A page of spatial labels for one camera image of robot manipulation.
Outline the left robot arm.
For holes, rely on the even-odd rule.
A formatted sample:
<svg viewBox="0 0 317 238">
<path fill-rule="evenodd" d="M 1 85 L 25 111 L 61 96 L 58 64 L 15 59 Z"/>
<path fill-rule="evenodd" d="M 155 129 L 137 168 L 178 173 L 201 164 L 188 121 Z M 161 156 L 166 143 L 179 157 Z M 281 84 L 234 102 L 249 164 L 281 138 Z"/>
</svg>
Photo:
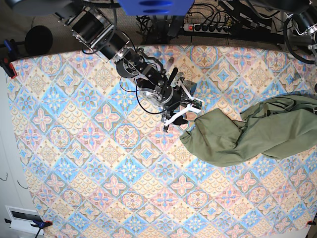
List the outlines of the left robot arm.
<svg viewBox="0 0 317 238">
<path fill-rule="evenodd" d="M 311 64 L 317 66 L 317 8 L 311 5 L 307 10 L 298 14 L 287 14 L 286 20 L 283 24 L 283 36 L 285 45 L 289 53 L 297 60 L 305 64 Z M 287 26 L 289 22 L 292 22 L 292 27 L 295 28 L 299 36 L 308 35 L 310 36 L 311 43 L 308 44 L 307 48 L 314 55 L 314 60 L 308 60 L 298 55 L 292 49 L 289 41 Z"/>
</svg>

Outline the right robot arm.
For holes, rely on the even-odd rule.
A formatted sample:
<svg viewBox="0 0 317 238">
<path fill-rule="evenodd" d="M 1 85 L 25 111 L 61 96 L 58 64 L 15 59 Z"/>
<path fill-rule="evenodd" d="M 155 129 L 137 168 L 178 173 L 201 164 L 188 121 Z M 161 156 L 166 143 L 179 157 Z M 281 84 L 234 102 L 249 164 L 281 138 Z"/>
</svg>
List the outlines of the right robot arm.
<svg viewBox="0 0 317 238">
<path fill-rule="evenodd" d="M 131 40 L 117 29 L 117 17 L 110 21 L 101 11 L 104 8 L 116 12 L 120 4 L 89 0 L 7 0 L 6 4 L 23 15 L 55 14 L 92 54 L 101 53 L 114 62 L 121 77 L 135 80 L 133 92 L 160 110 L 164 131 L 171 124 L 187 124 L 187 112 L 201 112 L 203 101 L 185 86 L 178 68 L 167 76 L 157 58 L 147 56 L 142 48 L 129 48 Z"/>
</svg>

